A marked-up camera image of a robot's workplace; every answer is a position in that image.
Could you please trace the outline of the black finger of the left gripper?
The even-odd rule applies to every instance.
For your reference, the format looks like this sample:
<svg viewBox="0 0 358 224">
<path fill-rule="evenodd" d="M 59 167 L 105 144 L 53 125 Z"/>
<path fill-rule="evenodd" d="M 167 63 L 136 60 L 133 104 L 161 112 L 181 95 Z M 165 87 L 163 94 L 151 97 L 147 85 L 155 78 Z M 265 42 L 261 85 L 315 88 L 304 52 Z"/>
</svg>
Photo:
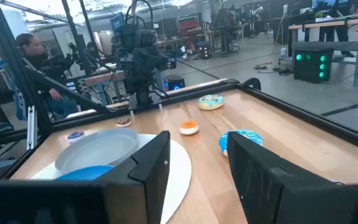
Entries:
<svg viewBox="0 0 358 224">
<path fill-rule="evenodd" d="M 168 57 L 167 68 L 175 69 L 177 67 L 177 54 L 175 51 L 166 51 L 165 55 Z"/>
<path fill-rule="evenodd" d="M 116 50 L 116 69 L 125 70 L 127 65 L 127 51 L 126 49 L 118 48 Z"/>
</svg>

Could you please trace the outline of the small orange donut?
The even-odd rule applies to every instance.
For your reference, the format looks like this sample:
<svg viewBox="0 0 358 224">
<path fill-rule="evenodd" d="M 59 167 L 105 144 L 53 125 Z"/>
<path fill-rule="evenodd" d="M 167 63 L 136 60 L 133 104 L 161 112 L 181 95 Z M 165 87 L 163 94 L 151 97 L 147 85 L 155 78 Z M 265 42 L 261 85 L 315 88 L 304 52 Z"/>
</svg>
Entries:
<svg viewBox="0 0 358 224">
<path fill-rule="evenodd" d="M 182 135 L 193 135 L 199 131 L 199 126 L 196 121 L 184 121 L 180 126 L 180 133 Z"/>
</svg>

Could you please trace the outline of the black rig post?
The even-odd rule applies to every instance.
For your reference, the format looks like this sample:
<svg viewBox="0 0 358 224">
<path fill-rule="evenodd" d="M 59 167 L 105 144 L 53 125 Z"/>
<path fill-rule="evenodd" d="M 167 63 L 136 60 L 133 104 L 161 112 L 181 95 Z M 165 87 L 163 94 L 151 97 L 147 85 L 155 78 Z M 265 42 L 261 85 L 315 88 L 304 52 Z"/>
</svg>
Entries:
<svg viewBox="0 0 358 224">
<path fill-rule="evenodd" d="M 52 124 L 30 77 L 30 73 L 27 72 L 27 69 L 24 66 L 22 56 L 19 53 L 16 41 L 1 8 L 0 48 L 2 57 L 7 60 L 7 64 L 16 79 L 16 83 L 24 94 L 25 103 L 29 106 L 34 106 L 37 110 L 38 128 L 40 133 L 44 135 L 51 134 Z"/>
</svg>

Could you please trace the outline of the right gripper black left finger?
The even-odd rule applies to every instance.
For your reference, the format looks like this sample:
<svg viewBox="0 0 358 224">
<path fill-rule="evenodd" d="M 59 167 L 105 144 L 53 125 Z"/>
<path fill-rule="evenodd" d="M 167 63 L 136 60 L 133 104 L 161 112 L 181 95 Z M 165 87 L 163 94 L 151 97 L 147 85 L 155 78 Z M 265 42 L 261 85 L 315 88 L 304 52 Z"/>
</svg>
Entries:
<svg viewBox="0 0 358 224">
<path fill-rule="evenodd" d="M 160 224 L 169 172 L 162 131 L 96 180 L 0 180 L 0 224 Z"/>
</svg>

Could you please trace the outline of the black aluminium table frame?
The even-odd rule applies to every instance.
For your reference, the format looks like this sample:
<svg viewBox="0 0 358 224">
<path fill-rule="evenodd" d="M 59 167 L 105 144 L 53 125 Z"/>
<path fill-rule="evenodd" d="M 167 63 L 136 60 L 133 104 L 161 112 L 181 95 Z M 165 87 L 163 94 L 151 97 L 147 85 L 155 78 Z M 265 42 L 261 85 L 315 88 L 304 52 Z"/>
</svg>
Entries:
<svg viewBox="0 0 358 224">
<path fill-rule="evenodd" d="M 229 183 L 228 159 L 218 140 L 226 131 L 249 129 L 262 137 L 265 148 L 327 179 L 358 183 L 358 133 L 268 94 L 234 83 L 223 83 L 224 104 L 212 111 L 195 100 L 136 111 L 132 128 L 139 133 L 170 132 L 190 155 L 192 174 L 201 182 Z M 182 135 L 184 121 L 196 121 L 199 131 Z"/>
</svg>

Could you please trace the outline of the black computer green lights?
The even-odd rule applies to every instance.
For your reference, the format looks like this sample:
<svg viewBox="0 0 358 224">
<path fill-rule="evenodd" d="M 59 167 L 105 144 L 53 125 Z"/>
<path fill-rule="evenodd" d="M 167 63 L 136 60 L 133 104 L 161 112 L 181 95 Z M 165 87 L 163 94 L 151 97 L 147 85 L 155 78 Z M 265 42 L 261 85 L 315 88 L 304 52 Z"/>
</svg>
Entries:
<svg viewBox="0 0 358 224">
<path fill-rule="evenodd" d="M 310 83 L 328 82 L 331 77 L 332 50 L 295 50 L 293 76 Z"/>
</svg>

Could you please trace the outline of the blue white-striped donut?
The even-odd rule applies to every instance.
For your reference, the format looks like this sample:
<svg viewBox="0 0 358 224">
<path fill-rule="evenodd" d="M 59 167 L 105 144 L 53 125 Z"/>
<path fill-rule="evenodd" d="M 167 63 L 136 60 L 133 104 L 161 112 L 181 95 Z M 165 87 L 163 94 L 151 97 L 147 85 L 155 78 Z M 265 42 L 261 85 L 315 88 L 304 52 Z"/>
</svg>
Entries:
<svg viewBox="0 0 358 224">
<path fill-rule="evenodd" d="M 227 138 L 228 138 L 228 134 L 229 132 L 235 132 L 238 134 L 241 134 L 243 136 L 245 136 L 246 138 L 250 139 L 251 141 L 255 142 L 258 145 L 262 145 L 262 137 L 257 134 L 254 131 L 248 130 L 248 129 L 233 129 L 230 130 L 226 133 L 224 133 L 220 138 L 219 138 L 219 148 L 221 150 L 221 153 L 223 155 L 225 155 L 226 157 L 228 156 L 227 154 Z"/>
</svg>

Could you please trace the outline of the blue plate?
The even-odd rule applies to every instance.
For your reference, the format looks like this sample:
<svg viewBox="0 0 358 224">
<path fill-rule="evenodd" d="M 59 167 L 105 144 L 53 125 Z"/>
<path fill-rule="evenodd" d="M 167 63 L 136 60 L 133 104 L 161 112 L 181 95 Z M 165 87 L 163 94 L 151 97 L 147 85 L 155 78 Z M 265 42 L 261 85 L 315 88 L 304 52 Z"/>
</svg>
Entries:
<svg viewBox="0 0 358 224">
<path fill-rule="evenodd" d="M 96 180 L 114 169 L 114 166 L 89 166 L 63 174 L 57 180 Z"/>
</svg>

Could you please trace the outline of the person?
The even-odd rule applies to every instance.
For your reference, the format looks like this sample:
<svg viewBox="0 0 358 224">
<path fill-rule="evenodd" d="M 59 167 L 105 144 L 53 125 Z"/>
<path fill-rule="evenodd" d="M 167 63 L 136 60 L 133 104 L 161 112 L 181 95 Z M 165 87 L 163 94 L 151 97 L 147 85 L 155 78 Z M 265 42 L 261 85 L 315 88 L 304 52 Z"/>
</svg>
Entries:
<svg viewBox="0 0 358 224">
<path fill-rule="evenodd" d="M 32 34 L 23 33 L 16 37 L 17 45 L 22 49 L 24 57 L 37 70 L 42 70 L 48 55 L 38 38 Z M 77 113 L 78 106 L 74 100 L 61 94 L 54 88 L 44 85 L 42 82 L 34 82 L 40 92 L 42 103 L 57 119 L 66 118 L 69 114 Z"/>
<path fill-rule="evenodd" d="M 96 46 L 94 45 L 94 43 L 92 42 L 87 43 L 86 48 L 84 50 L 84 54 L 91 63 L 99 62 L 99 52 Z"/>
<path fill-rule="evenodd" d="M 328 15 L 332 18 L 350 16 L 350 3 L 349 0 L 326 0 L 328 6 L 331 6 L 331 10 Z M 348 42 L 348 26 L 336 26 L 336 27 L 322 27 L 319 30 L 319 41 L 333 42 L 334 32 L 337 34 L 337 39 L 340 42 Z"/>
</svg>

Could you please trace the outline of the small dark blue donut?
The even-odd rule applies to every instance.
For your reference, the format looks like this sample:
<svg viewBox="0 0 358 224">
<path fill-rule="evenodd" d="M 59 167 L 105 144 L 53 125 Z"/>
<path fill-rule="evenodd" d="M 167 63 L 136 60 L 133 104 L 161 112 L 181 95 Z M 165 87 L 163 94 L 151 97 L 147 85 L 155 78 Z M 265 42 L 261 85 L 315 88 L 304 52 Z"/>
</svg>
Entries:
<svg viewBox="0 0 358 224">
<path fill-rule="evenodd" d="M 85 137 L 85 133 L 83 131 L 76 131 L 76 132 L 73 132 L 71 134 L 69 134 L 67 136 L 67 139 L 70 143 L 74 143 L 78 140 L 80 140 L 81 138 Z"/>
</svg>

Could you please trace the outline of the small brown sprinkled donut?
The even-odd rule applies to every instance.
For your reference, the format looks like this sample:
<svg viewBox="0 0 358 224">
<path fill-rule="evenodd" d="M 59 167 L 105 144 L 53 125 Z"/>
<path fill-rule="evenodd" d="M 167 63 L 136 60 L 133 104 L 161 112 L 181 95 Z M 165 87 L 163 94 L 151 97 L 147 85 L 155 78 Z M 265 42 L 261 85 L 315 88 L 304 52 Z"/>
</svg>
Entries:
<svg viewBox="0 0 358 224">
<path fill-rule="evenodd" d="M 119 128 L 125 128 L 132 124 L 132 120 L 129 117 L 119 118 L 116 120 L 116 126 Z"/>
</svg>

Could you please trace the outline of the wooden top workbench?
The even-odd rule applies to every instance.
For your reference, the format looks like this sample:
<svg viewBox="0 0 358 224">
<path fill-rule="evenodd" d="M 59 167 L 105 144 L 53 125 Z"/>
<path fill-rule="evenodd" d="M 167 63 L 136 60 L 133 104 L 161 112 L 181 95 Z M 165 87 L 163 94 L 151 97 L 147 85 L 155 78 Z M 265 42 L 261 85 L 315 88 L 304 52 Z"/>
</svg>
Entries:
<svg viewBox="0 0 358 224">
<path fill-rule="evenodd" d="M 118 82 L 123 81 L 126 78 L 126 74 L 119 70 L 118 72 L 109 72 L 105 74 L 95 75 L 85 78 L 86 84 L 96 88 L 96 92 L 99 95 L 101 104 L 104 106 L 110 105 L 112 98 L 108 95 L 108 89 L 113 88 L 117 102 L 122 101 L 122 95 L 119 91 Z"/>
<path fill-rule="evenodd" d="M 322 27 L 339 27 L 346 25 L 358 25 L 358 15 L 335 18 L 332 20 L 325 20 L 322 22 L 314 22 L 310 24 L 292 25 L 288 29 L 291 31 L 291 52 L 292 52 L 292 64 L 295 65 L 295 51 L 296 50 L 338 50 L 338 51 L 351 51 L 357 52 L 354 62 L 340 62 L 335 60 L 336 63 L 344 63 L 355 65 L 354 81 L 353 84 L 358 86 L 358 39 L 346 42 L 320 42 L 320 41 L 298 41 L 298 29 L 308 32 L 309 29 L 322 28 Z"/>
</svg>

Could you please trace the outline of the mint green striped donut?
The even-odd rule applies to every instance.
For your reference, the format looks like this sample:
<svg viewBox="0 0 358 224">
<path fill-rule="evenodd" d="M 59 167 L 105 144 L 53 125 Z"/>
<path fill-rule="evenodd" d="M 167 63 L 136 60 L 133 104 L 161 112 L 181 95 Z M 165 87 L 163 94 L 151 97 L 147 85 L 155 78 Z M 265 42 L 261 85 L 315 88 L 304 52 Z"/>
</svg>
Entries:
<svg viewBox="0 0 358 224">
<path fill-rule="evenodd" d="M 205 95 L 199 99 L 198 106 L 201 110 L 215 110 L 222 107 L 224 98 L 221 95 Z"/>
</svg>

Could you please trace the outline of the red screen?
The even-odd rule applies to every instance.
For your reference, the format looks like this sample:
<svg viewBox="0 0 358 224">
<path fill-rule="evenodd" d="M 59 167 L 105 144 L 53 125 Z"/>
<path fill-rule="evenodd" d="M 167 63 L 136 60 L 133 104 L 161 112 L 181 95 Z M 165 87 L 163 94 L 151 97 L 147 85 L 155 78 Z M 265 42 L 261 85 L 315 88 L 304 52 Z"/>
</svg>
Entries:
<svg viewBox="0 0 358 224">
<path fill-rule="evenodd" d="M 178 31 L 186 31 L 199 26 L 199 20 L 197 15 L 179 17 L 176 20 Z"/>
</svg>

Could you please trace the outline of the black computer blue light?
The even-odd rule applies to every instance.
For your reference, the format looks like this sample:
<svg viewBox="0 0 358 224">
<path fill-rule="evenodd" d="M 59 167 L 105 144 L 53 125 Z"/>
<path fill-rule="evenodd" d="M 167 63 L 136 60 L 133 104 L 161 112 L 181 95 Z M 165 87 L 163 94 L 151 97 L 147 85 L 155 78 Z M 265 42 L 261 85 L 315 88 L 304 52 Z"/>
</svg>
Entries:
<svg viewBox="0 0 358 224">
<path fill-rule="evenodd" d="M 164 87 L 167 91 L 184 88 L 185 79 L 179 75 L 168 75 L 164 78 Z"/>
</svg>

